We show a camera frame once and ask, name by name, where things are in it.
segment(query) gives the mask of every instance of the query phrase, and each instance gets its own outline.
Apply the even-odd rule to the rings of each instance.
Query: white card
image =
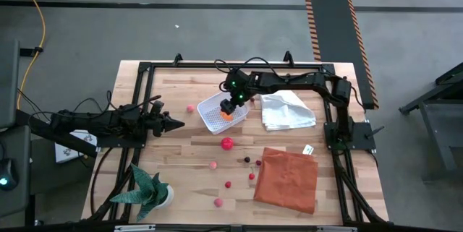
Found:
[[[75,130],[71,132],[70,134],[74,135],[77,138],[80,138],[86,142],[89,142],[92,145],[97,145],[97,138],[89,134],[88,131],[86,130]],[[77,157],[81,157],[82,153],[76,152],[74,150],[71,150],[69,148],[66,148],[60,144],[55,143],[55,161],[56,163],[64,163],[67,162],[68,160],[75,159]]]
[[[313,152],[313,147],[310,145],[305,145],[304,150],[302,151],[302,154],[312,155],[312,152]]]

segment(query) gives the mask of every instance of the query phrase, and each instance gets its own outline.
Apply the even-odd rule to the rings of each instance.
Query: white towel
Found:
[[[291,90],[261,95],[262,122],[267,131],[315,125],[315,114]]]

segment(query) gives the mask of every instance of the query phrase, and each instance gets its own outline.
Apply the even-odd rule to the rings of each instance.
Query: white pot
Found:
[[[160,209],[160,208],[165,208],[168,207],[171,203],[172,200],[174,200],[174,189],[170,185],[167,185],[167,198],[162,202],[161,204],[155,206],[155,209]]]

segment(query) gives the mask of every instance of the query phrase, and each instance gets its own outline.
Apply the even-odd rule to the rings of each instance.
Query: pink ball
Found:
[[[214,205],[216,207],[222,207],[223,204],[224,204],[224,201],[222,199],[217,198],[216,200],[214,200]]]
[[[222,139],[221,145],[224,150],[231,150],[233,148],[233,139],[230,137],[225,137]]]
[[[217,163],[216,163],[216,162],[211,162],[211,163],[209,163],[209,168],[210,168],[211,170],[215,170],[215,169],[217,168]]]
[[[187,112],[192,113],[195,110],[195,107],[193,105],[188,105],[187,106]]]

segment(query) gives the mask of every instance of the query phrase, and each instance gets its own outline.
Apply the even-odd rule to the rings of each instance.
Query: aloe plant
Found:
[[[159,173],[151,178],[144,170],[133,164],[130,165],[132,166],[135,182],[137,182],[140,189],[116,195],[111,201],[126,204],[141,204],[142,206],[137,215],[138,222],[145,218],[155,206],[166,200],[168,184],[159,181]]]

